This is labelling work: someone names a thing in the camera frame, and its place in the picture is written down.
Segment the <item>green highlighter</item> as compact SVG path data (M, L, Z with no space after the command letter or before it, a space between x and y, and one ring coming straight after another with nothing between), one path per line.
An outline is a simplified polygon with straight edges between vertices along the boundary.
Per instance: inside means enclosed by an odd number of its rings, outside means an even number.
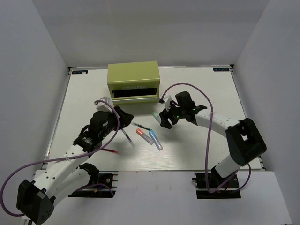
M156 121L161 124L161 118L157 112L152 112L153 117L156 119Z

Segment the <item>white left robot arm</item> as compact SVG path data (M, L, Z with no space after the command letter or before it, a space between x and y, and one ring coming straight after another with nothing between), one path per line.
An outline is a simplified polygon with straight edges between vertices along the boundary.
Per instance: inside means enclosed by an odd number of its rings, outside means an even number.
M88 125L74 140L62 161L55 162L33 181L24 180L18 188L17 208L33 223L43 224L64 198L81 187L94 187L99 182L99 170L88 163L90 153L98 150L113 131L127 127L134 116L114 107L97 111Z

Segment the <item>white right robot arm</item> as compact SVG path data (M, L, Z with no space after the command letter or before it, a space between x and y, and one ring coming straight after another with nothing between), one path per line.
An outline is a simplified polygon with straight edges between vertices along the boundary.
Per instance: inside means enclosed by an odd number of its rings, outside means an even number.
M159 100L165 105L158 115L161 127L171 129L180 119L185 119L196 126L211 128L227 140L229 155L211 169L215 186L224 186L231 174L266 151L266 144L252 119L235 120L212 114L206 106L196 105L187 91L175 97L176 101L173 101L165 94Z

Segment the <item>green gel pen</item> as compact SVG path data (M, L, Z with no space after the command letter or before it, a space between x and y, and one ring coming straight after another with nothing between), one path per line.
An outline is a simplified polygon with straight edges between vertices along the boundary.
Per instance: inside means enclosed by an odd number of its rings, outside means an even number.
M137 124L137 123L134 123L134 122L132 122L131 124L134 125L134 126L136 126L136 127L139 127L139 128L145 129L145 130L148 130L148 131L151 131L151 130L152 130L151 128L145 127L145 126L143 126L143 125L140 125L140 124Z

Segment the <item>orange highlighter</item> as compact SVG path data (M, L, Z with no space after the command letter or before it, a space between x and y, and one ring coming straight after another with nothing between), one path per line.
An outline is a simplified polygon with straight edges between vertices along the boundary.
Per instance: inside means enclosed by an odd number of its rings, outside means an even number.
M142 139L144 139L148 144L150 144L150 145L152 145L154 142L153 142L153 140L149 137L149 136L147 136L141 129L137 129L136 130L136 133L142 138Z

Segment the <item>purple gel pen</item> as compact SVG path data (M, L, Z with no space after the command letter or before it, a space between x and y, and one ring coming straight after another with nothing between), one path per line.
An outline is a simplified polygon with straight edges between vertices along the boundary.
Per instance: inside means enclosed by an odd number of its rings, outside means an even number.
M134 148L135 144L132 141L132 139L129 137L129 135L126 133L126 131L124 129L122 129L123 134L125 135L125 137L127 138L127 140L129 141L130 145Z

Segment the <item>blue highlighter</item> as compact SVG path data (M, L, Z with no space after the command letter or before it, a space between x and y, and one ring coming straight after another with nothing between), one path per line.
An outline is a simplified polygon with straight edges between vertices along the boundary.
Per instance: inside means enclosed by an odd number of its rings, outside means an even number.
M163 149L163 146L162 144L160 143L159 139L157 138L155 132L153 130L150 130L149 131L149 135L150 137L152 138L154 144L156 145L157 149L158 150L162 150Z

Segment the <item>green metal drawer cabinet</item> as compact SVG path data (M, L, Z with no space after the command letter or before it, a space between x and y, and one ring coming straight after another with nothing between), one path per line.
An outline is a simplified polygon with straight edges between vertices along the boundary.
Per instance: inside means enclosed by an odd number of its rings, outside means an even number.
M109 64L107 86L113 90L157 88L159 97L160 73L157 61Z

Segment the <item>red gel pen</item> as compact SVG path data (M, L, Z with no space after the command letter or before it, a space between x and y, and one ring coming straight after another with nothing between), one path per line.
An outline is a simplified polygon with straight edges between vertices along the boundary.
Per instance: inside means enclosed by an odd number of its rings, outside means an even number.
M117 150L111 150L111 149L102 149L103 151L107 151L107 152L111 152L111 153L114 153L114 154L118 154L119 151Z

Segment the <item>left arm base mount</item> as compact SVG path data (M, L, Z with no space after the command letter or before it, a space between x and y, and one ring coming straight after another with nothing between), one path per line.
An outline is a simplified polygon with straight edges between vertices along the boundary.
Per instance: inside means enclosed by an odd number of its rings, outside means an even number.
M68 197L113 198L118 185L118 172L94 172L88 175L86 185L78 188Z

